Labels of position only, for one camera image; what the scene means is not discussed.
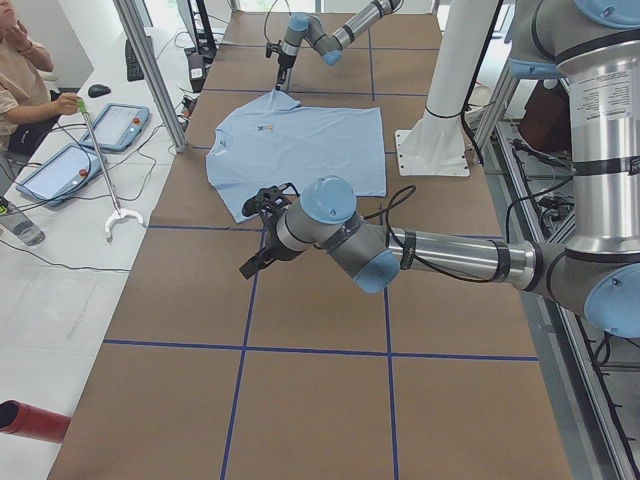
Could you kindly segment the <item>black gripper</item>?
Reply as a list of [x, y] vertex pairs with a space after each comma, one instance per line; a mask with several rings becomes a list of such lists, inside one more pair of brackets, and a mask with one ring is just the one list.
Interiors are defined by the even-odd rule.
[[278, 65], [279, 70], [276, 78], [275, 89], [280, 91], [287, 82], [288, 70], [294, 66], [294, 57], [285, 53], [280, 53]]
[[264, 246], [250, 257], [239, 271], [245, 279], [250, 279], [275, 261], [291, 261], [294, 258], [295, 251], [282, 243], [275, 229], [269, 229], [265, 235]]

